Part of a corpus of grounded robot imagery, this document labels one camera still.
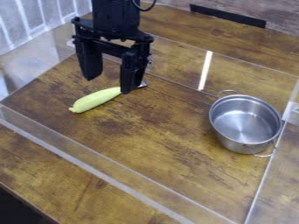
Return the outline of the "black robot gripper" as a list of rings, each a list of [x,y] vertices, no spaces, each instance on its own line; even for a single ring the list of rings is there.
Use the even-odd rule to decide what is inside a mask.
[[[121,57],[120,91],[128,94],[140,84],[148,64],[153,37],[139,30],[140,0],[91,0],[92,19],[75,17],[73,45],[84,78],[91,81],[103,72],[103,54]]]

